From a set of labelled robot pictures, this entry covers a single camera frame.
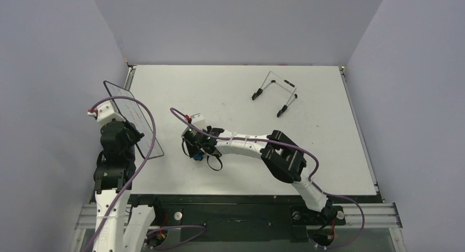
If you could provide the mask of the small whiteboard with red writing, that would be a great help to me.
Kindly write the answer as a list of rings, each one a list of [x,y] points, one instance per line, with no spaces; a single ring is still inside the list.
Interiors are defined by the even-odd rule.
[[[110,96],[135,98],[129,90],[117,86],[109,81],[103,81],[103,84]],[[138,132],[144,134],[144,137],[137,143],[137,147],[141,156],[145,158],[153,139],[153,129],[150,118],[146,115],[144,108],[132,100],[116,99],[114,100],[114,103],[119,114],[130,123],[134,124]]]

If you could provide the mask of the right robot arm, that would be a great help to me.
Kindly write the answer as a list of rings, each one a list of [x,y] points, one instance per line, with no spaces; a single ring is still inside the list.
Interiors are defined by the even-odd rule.
[[[310,181],[313,173],[308,170],[304,153],[281,131],[245,135],[210,126],[203,130],[188,127],[182,133],[182,141],[183,152],[197,161],[203,157],[219,161],[226,154],[260,159],[275,179],[297,191],[313,221],[327,223],[341,218],[341,211]]]

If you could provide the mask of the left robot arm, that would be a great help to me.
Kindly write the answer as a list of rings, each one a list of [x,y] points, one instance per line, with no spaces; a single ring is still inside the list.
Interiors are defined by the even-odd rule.
[[[86,251],[141,251],[150,225],[163,219],[153,201],[136,199],[131,208],[135,144],[144,136],[128,121],[112,119],[100,130],[103,150],[94,172],[95,232]]]

